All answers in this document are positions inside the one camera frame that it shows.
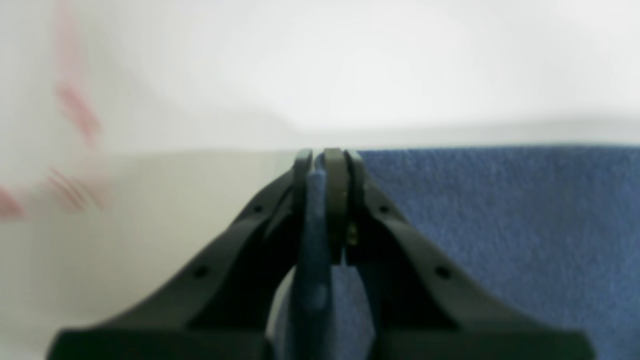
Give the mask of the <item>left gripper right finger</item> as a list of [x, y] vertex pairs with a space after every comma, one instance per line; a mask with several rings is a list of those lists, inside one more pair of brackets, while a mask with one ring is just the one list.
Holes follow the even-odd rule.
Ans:
[[374, 323], [370, 360], [593, 360], [579, 331], [499, 301], [414, 228], [357, 151], [327, 148], [327, 243], [355, 267]]

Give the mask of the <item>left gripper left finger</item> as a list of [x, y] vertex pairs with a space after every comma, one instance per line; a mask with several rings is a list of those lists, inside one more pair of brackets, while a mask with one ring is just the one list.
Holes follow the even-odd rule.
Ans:
[[50, 360], [269, 360], [266, 326], [295, 264], [313, 151], [263, 187], [233, 223], [151, 296], [57, 335]]

